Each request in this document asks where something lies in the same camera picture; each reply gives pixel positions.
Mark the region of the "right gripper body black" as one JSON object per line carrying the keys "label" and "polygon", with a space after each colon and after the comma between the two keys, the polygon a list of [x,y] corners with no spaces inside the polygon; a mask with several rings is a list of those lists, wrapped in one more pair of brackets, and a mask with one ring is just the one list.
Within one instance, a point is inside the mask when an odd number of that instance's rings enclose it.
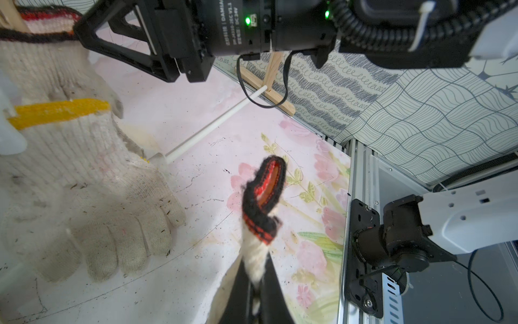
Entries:
{"label": "right gripper body black", "polygon": [[204,82],[216,58],[257,60],[269,51],[300,51],[321,67],[337,31],[325,1],[145,1],[142,23],[154,55],[138,69],[165,82],[185,74]]}

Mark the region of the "orange clothes peg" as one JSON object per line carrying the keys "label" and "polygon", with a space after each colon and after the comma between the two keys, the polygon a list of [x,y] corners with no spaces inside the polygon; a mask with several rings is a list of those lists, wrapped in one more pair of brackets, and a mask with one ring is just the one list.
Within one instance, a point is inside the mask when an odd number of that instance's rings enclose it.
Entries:
{"label": "orange clothes peg", "polygon": [[1,0],[1,28],[10,29],[18,32],[29,33],[30,29],[27,27],[25,21],[20,16],[12,0]]}

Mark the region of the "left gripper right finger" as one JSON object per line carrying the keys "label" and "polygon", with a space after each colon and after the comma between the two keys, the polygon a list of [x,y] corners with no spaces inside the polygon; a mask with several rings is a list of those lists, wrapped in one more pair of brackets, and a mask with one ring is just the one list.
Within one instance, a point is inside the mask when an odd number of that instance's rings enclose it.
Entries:
{"label": "left gripper right finger", "polygon": [[259,323],[294,324],[285,303],[281,285],[270,255],[267,256],[264,276],[260,282]]}

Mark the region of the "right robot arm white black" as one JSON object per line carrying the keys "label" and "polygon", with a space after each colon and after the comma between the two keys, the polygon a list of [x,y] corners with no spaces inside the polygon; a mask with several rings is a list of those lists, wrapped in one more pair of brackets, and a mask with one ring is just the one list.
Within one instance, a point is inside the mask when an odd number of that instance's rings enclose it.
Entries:
{"label": "right robot arm white black", "polygon": [[275,68],[273,86],[295,120],[242,113],[210,159],[234,164],[228,207],[237,210],[261,157],[300,158],[289,193],[307,198],[340,247],[350,161],[312,129],[356,139],[430,186],[517,148],[517,56],[471,54],[483,24],[517,31],[517,2],[435,5],[415,51],[419,1],[377,26],[346,1],[100,1],[74,31],[87,49],[165,82],[204,82],[213,67],[258,78],[279,51],[290,67]]}

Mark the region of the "white clothes peg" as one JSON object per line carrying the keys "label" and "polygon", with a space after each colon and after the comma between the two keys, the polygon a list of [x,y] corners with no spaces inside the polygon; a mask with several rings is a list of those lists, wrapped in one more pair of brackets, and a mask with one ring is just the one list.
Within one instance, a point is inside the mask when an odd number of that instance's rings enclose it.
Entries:
{"label": "white clothes peg", "polygon": [[6,73],[1,71],[1,155],[24,152],[28,143],[9,120],[17,116],[15,105],[21,103],[20,93]]}

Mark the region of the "beige knit gloves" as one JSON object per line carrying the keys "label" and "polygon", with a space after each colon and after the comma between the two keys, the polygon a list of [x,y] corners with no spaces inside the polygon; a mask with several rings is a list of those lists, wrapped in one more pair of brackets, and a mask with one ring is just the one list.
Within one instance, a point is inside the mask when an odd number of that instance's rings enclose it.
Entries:
{"label": "beige knit gloves", "polygon": [[262,162],[255,178],[245,186],[241,202],[240,253],[221,281],[210,306],[207,323],[219,323],[241,261],[253,285],[252,323],[259,323],[260,282],[267,256],[271,256],[271,244],[283,225],[274,210],[282,196],[286,171],[284,159],[271,155]]}

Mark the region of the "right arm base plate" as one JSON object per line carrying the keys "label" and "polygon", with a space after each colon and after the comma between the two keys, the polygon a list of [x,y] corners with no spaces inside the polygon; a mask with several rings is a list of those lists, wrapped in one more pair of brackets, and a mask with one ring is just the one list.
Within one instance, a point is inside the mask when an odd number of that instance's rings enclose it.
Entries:
{"label": "right arm base plate", "polygon": [[365,314],[383,318],[383,280],[374,260],[380,247],[380,216],[365,202],[354,199],[349,214],[347,266],[344,293]]}

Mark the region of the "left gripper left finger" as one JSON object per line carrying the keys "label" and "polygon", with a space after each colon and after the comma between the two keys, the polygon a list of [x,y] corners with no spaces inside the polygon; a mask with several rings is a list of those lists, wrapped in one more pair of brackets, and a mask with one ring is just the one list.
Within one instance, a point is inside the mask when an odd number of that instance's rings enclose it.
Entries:
{"label": "left gripper left finger", "polygon": [[219,324],[249,324],[252,314],[253,285],[246,273],[244,262],[240,262],[235,282]]}

